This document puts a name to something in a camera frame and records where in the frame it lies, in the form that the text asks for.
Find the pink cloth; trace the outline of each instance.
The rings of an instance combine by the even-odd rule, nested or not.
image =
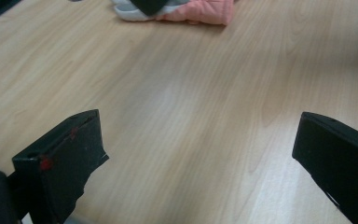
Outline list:
[[[156,17],[157,21],[198,21],[228,25],[233,16],[233,0],[189,0],[174,12]]]

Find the light wood grain surface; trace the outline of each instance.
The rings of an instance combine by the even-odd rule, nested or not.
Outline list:
[[[226,28],[124,22],[108,0],[0,17],[0,170],[101,113],[91,223],[350,223],[291,157],[303,111],[358,130],[358,1],[240,0]]]

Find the red mark on black gripper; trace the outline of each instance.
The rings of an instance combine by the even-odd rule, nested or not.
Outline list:
[[[40,162],[40,170],[47,171],[51,170],[51,168],[53,168],[53,161],[48,157],[42,158],[42,161]]]
[[[79,131],[79,129],[78,129],[77,127],[76,127],[76,128],[73,128],[73,129],[71,130],[70,136],[71,136],[71,139],[72,139],[72,140],[75,139],[76,134],[77,134],[77,131]]]

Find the wooden table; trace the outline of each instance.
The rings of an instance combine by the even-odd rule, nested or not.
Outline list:
[[[91,223],[349,223],[291,157],[303,111],[358,130],[358,1],[240,0],[226,28],[125,22],[108,0],[0,17],[0,170],[100,109]]]

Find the table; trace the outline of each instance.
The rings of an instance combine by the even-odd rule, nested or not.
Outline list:
[[[303,111],[358,130],[358,1],[240,0],[226,28],[125,22],[108,0],[0,17],[0,170],[93,108],[111,160],[75,217],[350,223],[291,152]]]

